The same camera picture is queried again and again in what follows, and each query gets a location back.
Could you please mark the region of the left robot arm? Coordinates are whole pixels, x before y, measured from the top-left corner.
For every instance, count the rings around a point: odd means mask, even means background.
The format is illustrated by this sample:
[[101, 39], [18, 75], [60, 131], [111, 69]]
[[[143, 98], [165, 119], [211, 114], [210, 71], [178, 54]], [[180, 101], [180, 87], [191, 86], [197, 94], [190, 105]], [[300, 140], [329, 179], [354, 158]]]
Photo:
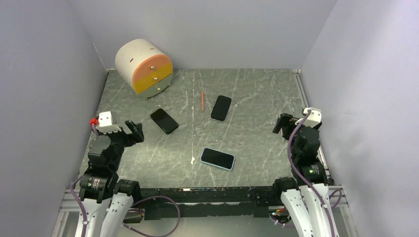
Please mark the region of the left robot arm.
[[125, 148], [144, 141], [141, 123], [127, 120], [125, 124], [130, 133], [116, 124], [108, 133], [94, 129], [88, 167], [75, 181], [79, 193], [72, 192], [80, 208], [78, 237], [115, 237], [129, 209], [141, 202], [139, 183], [121, 180], [117, 174]]

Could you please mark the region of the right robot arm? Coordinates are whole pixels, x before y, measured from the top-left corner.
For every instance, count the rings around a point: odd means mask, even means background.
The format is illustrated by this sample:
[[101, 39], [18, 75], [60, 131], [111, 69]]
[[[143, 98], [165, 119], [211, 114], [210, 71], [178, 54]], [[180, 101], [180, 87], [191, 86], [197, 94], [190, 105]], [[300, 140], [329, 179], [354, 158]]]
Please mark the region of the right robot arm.
[[275, 180], [272, 200], [284, 205], [300, 237], [337, 237], [329, 180], [318, 157], [322, 115], [313, 108], [305, 108], [302, 114], [302, 118], [280, 114], [273, 129], [288, 142], [293, 177]]

